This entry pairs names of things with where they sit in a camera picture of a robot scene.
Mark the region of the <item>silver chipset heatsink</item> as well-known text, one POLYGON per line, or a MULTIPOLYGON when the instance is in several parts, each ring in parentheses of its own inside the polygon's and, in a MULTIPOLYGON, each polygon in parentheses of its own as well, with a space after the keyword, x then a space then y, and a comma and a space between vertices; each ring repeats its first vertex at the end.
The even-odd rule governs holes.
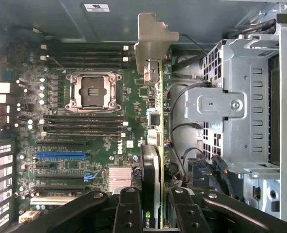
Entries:
POLYGON ((130 186, 132 168, 127 166, 112 166, 108 168, 108 189, 114 190, 118 187, 130 186))

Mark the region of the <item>green motherboard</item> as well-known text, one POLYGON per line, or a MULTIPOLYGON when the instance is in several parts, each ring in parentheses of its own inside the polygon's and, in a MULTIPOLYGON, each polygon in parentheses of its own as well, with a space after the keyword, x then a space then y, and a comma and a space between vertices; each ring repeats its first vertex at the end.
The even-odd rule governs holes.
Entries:
POLYGON ((108 168, 141 164, 152 88, 137 72, 131 45, 13 43, 7 62, 22 88, 14 121, 18 151, 13 196, 20 221, 27 221, 32 211, 47 213, 92 190, 111 194, 108 168), (66 76, 78 71, 122 75, 117 86, 122 109, 83 114, 66 110, 70 101, 66 76), (35 157, 47 151, 89 155, 85 159, 35 157))

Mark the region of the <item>blue expansion slot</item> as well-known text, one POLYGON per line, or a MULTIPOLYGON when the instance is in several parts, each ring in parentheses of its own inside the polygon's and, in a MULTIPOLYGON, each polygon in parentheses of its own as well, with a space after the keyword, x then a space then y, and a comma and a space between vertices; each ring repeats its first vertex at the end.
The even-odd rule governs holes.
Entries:
POLYGON ((86 152, 69 152, 69 151, 62 151, 62 152, 37 152, 35 154, 36 158, 43 158, 43 159, 85 159, 87 158, 89 153, 86 152))

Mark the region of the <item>perforated silver disk bay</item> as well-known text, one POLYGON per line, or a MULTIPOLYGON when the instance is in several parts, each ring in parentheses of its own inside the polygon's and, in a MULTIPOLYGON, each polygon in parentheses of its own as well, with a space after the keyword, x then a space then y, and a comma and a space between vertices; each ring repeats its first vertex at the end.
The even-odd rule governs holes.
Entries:
POLYGON ((185 118, 203 122, 205 156, 220 156, 243 180, 246 203, 287 221, 281 169, 269 162, 269 59, 279 41, 252 34, 219 42, 202 65, 212 86, 185 93, 185 118))

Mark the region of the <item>CPU socket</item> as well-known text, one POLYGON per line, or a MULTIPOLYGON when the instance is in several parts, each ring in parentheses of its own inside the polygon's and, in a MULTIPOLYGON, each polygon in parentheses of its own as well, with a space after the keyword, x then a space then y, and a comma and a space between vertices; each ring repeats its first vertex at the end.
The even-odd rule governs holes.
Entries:
POLYGON ((122 75, 114 72, 78 71, 68 74, 70 101, 65 109, 76 114, 113 113, 122 109, 118 104, 118 82, 122 75))

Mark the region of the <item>black open PC case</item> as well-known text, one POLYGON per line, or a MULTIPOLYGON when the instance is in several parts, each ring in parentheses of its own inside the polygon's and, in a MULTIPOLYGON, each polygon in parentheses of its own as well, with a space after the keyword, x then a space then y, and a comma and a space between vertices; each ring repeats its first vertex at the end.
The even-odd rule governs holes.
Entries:
MULTIPOLYGON (((287 210, 287 0, 0 0, 0 233, 11 233, 58 208, 44 214, 32 211, 25 222, 18 216, 13 196, 18 151, 14 121, 22 88, 7 62, 9 45, 58 42, 131 45, 134 50, 140 13, 154 13, 158 22, 179 34, 168 49, 172 74, 165 103, 171 147, 164 176, 164 225, 157 231, 143 227, 143 233, 180 233, 170 204, 172 188, 185 188, 192 195, 218 192, 247 204, 243 180, 220 156, 205 156, 204 124, 185 118, 185 93, 212 86, 204 79, 202 65, 219 42, 252 34, 280 39, 279 53, 269 59, 269 162, 281 169, 282 205, 287 210)), ((130 186, 103 193, 111 197, 123 188, 137 188, 142 208, 142 161, 131 176, 130 186)))

